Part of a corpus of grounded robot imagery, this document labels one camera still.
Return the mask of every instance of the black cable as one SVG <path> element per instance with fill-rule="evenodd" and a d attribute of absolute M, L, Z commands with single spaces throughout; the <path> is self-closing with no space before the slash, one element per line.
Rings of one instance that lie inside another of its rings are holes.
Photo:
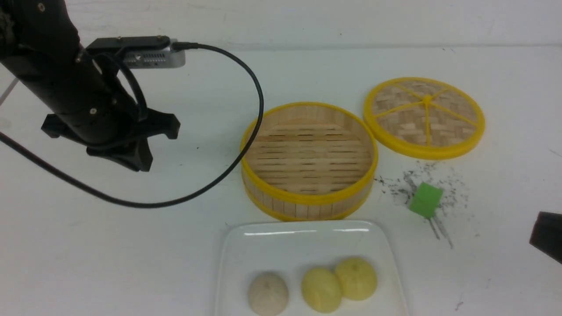
<path fill-rule="evenodd" d="M 138 113 L 136 119 L 137 121 L 142 121 L 146 119 L 148 116 L 148 106 L 146 105 L 146 100 L 144 99 L 144 94 L 142 93 L 141 85 L 139 85 L 137 79 L 135 78 L 135 75 L 133 75 L 133 72 L 129 69 L 129 67 L 127 67 L 127 65 L 122 60 L 120 60 L 116 55 L 110 53 L 99 53 L 94 56 L 94 59 L 98 57 L 106 58 L 109 61 L 111 61 L 115 66 L 117 66 L 119 70 L 121 70 L 121 73 L 123 74 L 123 76 L 125 76 L 125 79 L 127 79 L 127 82 L 131 86 L 131 90 L 135 95 L 135 99 L 137 99 Z"/>
<path fill-rule="evenodd" d="M 252 134 L 248 138 L 248 142 L 246 143 L 244 148 L 242 148 L 240 154 L 236 157 L 236 159 L 234 159 L 234 162 L 220 176 L 218 176 L 215 180 L 213 180 L 211 183 L 204 186 L 203 188 L 199 189 L 198 191 L 193 192 L 190 195 L 186 195 L 184 197 L 176 198 L 174 200 L 165 201 L 165 202 L 140 203 L 140 202 L 125 201 L 125 200 L 121 200 L 120 198 L 112 197 L 112 196 L 109 196 L 109 195 L 107 195 L 107 194 L 105 194 L 101 191 L 98 191 L 98 190 L 96 190 L 96 189 L 76 180 L 75 178 L 69 176 L 68 174 L 58 170 L 57 168 L 50 165 L 49 163 L 47 163 L 43 159 L 39 158 L 37 155 L 30 152 L 25 147 L 18 144 L 16 141 L 14 141 L 10 137 L 6 136 L 2 132 L 0 132 L 0 142 L 3 142 L 8 147 L 15 150 L 18 154 L 20 154 L 23 157 L 25 157 L 26 159 L 30 160 L 35 165 L 43 168 L 45 171 L 51 173 L 55 177 L 67 182 L 68 184 L 70 184 L 72 186 L 75 186 L 78 189 L 83 190 L 86 193 L 89 193 L 89 194 L 91 194 L 95 197 L 98 197 L 98 198 L 100 198 L 104 201 L 107 201 L 109 203 L 127 206 L 127 207 L 136 207 L 136 208 L 140 208 L 140 209 L 156 209 L 156 208 L 160 208 L 160 207 L 168 207 L 168 206 L 177 205 L 177 204 L 180 204 L 180 203 L 183 203 L 183 202 L 186 202 L 186 201 L 189 201 L 193 198 L 198 197 L 199 195 L 207 192 L 212 187 L 217 185 L 224 178 L 226 178 L 226 176 L 236 167 L 236 165 L 238 165 L 238 163 L 242 160 L 242 158 L 244 157 L 246 152 L 250 149 L 250 146 L 252 145 L 253 140 L 257 136 L 257 132 L 260 128 L 261 121 L 264 117 L 264 94 L 261 91 L 261 86 L 260 86 L 260 83 L 258 82 L 258 80 L 256 78 L 256 75 L 253 73 L 253 71 L 250 69 L 250 67 L 248 67 L 248 65 L 246 65 L 242 60 L 240 60 L 235 55 L 233 55 L 233 54 L 231 54 L 231 53 L 229 53 L 229 52 L 227 52 L 227 51 L 225 51 L 221 48 L 203 45 L 203 44 L 197 44 L 197 43 L 175 43 L 173 48 L 176 49 L 176 50 L 196 49 L 196 48 L 206 49 L 206 50 L 209 50 L 209 51 L 214 51 L 214 52 L 220 53 L 220 54 L 232 59 L 237 64 L 239 64 L 242 68 L 244 68 L 246 72 L 248 72 L 248 74 L 252 78 L 254 84 L 256 85 L 257 95 L 260 99 L 260 105 L 259 105 L 260 109 L 259 109 L 259 113 L 258 113 L 258 116 L 257 116 L 256 126 L 254 127 L 254 129 L 252 131 Z"/>

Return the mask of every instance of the green sponge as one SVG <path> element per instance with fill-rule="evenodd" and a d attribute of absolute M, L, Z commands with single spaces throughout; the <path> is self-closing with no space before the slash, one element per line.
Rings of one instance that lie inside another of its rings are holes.
<path fill-rule="evenodd" d="M 443 190 L 422 182 L 414 194 L 410 210 L 425 218 L 432 218 L 442 195 Z"/>

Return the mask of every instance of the table surface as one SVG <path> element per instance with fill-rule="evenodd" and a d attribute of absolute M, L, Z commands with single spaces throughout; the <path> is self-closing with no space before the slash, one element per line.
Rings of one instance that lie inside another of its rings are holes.
<path fill-rule="evenodd" d="M 254 69 L 267 109 L 319 101 L 360 115 L 370 89 L 400 76 L 441 80 L 472 96 L 487 123 L 478 147 L 431 162 L 379 145 L 377 182 L 350 218 L 384 229 L 413 316 L 560 313 L 562 265 L 528 240 L 539 211 L 561 212 L 562 48 L 235 54 Z M 257 113 L 254 87 L 236 64 L 204 51 L 189 52 L 181 69 L 135 74 L 149 106 L 182 122 L 177 140 L 149 140 L 149 173 L 48 138 L 40 130 L 48 108 L 21 83 L 0 106 L 0 130 L 120 198 L 153 202 L 191 193 L 237 154 Z M 0 157 L 2 315 L 212 315 L 224 236 L 241 224 L 274 221 L 246 197 L 239 168 L 193 201 L 138 210 L 78 191 L 6 146 Z M 408 211 L 411 189 L 402 179 L 410 172 L 417 184 L 444 188 L 437 213 L 443 232 Z"/>

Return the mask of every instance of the white plate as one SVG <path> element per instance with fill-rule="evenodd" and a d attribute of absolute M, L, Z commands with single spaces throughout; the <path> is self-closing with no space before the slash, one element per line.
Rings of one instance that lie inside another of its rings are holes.
<path fill-rule="evenodd" d="M 262 272 L 278 273 L 289 288 L 289 304 L 280 316 L 322 315 L 302 298 L 301 281 L 314 266 L 333 269 L 349 256 L 368 260 L 377 271 L 372 297 L 343 299 L 330 315 L 407 316 L 408 311 L 390 245 L 375 224 L 358 220 L 327 220 L 245 225 L 226 237 L 219 268 L 216 316 L 252 316 L 247 291 Z"/>

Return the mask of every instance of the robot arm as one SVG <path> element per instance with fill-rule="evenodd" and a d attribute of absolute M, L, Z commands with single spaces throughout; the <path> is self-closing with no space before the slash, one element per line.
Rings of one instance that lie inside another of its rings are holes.
<path fill-rule="evenodd" d="M 0 32 L 1 63 L 54 113 L 42 126 L 49 136 L 83 144 L 89 155 L 134 171 L 150 170 L 147 137 L 177 138 L 177 118 L 148 109 L 129 71 L 182 66 L 185 55 L 170 49 L 168 37 L 97 39 L 84 49 L 63 0 L 4 0 Z M 159 58 L 145 60 L 145 51 L 159 51 Z M 137 101 L 118 80 L 119 70 Z"/>

